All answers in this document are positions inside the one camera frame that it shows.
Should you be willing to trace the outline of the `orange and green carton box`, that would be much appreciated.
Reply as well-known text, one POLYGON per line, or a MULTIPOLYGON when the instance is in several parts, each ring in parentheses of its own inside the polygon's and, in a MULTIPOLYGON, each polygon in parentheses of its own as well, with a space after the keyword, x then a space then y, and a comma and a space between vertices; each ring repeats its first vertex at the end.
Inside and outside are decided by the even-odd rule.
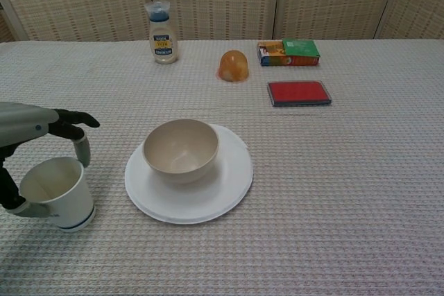
POLYGON ((257 56, 262 66, 316 66, 321 55, 313 40, 260 41, 257 56))

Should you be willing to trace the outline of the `orange jelly cup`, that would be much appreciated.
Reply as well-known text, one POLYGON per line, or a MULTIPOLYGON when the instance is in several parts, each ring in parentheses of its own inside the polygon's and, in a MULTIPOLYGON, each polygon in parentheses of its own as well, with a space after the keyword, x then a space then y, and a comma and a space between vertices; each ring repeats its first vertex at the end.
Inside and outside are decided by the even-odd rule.
POLYGON ((248 79, 248 61, 238 50, 230 50, 223 54, 219 62, 217 76, 226 82, 242 82, 248 79))

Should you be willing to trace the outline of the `white paper cup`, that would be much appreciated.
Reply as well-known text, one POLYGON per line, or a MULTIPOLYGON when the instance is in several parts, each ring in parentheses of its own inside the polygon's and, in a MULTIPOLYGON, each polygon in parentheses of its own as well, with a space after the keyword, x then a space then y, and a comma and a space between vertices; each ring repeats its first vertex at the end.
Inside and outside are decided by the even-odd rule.
POLYGON ((64 232, 77 232, 95 217, 85 168, 73 157, 56 157, 34 166, 20 182, 19 193, 48 208, 49 220, 64 232))

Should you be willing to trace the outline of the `pale woven tablecloth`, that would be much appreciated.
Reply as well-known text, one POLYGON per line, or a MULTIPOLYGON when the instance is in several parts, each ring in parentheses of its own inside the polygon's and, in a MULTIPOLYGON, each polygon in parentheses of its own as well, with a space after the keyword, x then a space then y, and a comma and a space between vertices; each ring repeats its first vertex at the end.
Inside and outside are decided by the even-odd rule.
POLYGON ((0 43, 0 101, 89 112, 96 217, 68 234, 0 208, 0 295, 444 296, 444 40, 319 40, 316 67, 262 67, 254 40, 0 43), (217 76, 241 51, 249 77, 217 76), (273 107, 315 80, 330 105, 273 107), (124 169, 157 125, 191 118, 247 144, 254 182, 212 222, 130 201, 124 169))

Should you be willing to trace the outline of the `red ink pad case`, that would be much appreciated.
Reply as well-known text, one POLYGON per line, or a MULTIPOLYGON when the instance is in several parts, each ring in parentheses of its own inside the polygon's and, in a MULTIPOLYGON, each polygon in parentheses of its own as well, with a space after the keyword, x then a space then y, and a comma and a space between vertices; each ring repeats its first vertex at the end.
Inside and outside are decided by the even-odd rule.
POLYGON ((320 81, 269 82, 268 94, 273 107, 330 105, 332 99, 320 81))

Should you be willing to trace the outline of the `beige bowl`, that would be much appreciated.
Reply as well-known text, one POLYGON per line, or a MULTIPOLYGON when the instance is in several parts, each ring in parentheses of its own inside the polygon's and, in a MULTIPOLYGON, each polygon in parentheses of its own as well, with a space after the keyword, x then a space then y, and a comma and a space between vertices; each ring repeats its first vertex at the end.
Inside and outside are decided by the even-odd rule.
POLYGON ((142 154, 163 180, 188 184, 214 166, 219 136, 209 124, 195 119, 176 119, 157 126, 145 138, 142 154))

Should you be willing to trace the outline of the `mayonnaise bottle with blue cap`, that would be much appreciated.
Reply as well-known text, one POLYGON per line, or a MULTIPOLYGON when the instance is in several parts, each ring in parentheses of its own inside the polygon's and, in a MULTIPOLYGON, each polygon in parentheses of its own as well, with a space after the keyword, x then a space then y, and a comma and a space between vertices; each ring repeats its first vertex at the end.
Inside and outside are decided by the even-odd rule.
POLYGON ((169 1, 152 1, 144 5, 149 19, 149 42, 155 61, 171 64, 178 59, 178 40, 170 20, 169 1))

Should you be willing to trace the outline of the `left silver and black robot hand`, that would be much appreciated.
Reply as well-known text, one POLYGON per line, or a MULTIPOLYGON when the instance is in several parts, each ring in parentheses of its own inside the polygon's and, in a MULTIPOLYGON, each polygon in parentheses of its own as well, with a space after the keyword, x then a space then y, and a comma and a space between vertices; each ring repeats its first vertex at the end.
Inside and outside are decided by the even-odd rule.
POLYGON ((23 143, 52 134, 73 142, 83 167, 89 166, 91 152, 86 133, 79 124, 98 128, 100 123, 87 112, 50 109, 22 103, 0 102, 0 205, 10 214, 27 218, 47 218, 49 210, 29 202, 3 167, 23 143))

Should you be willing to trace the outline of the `white paper plate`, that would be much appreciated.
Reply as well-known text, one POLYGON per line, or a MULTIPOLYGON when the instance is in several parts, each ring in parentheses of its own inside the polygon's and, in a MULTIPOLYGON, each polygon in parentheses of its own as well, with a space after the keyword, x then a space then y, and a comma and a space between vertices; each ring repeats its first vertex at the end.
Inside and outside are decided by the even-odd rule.
POLYGON ((148 166, 138 146, 125 169, 125 188, 135 206, 156 220, 191 225, 213 220, 236 207, 247 194, 254 175, 247 145, 233 131, 212 125, 219 136, 215 165, 199 180, 174 184, 148 166))

